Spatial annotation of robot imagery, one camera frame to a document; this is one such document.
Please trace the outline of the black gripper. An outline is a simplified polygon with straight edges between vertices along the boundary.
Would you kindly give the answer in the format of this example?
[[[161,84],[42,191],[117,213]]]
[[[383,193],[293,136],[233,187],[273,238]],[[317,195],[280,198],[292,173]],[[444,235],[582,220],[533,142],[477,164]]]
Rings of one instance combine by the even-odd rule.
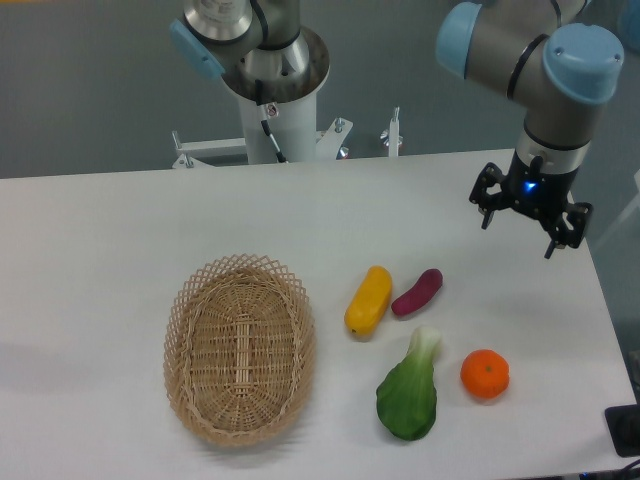
[[[494,214],[508,208],[541,221],[554,221],[548,234],[549,245],[544,253],[550,259],[556,250],[578,249],[585,238],[593,213],[588,202],[568,203],[568,192],[578,170],[562,174],[543,173],[541,160],[534,167],[526,164],[517,152],[506,175],[500,168],[487,163],[479,173],[469,195],[482,215],[481,228],[487,230]]]

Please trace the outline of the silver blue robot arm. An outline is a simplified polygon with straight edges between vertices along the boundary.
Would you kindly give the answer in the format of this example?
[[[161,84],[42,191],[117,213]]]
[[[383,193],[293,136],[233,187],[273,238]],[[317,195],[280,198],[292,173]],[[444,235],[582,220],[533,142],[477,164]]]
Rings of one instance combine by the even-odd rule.
[[[540,223],[551,250],[578,247],[590,204],[569,191],[624,62],[618,38],[579,24],[582,1],[463,2],[444,19],[436,57],[448,71],[523,106],[510,167],[480,172],[470,193],[485,222],[510,209]],[[201,76],[236,97],[253,164],[335,159],[346,129],[316,130],[329,73],[323,40],[296,1],[188,1],[169,28]]]

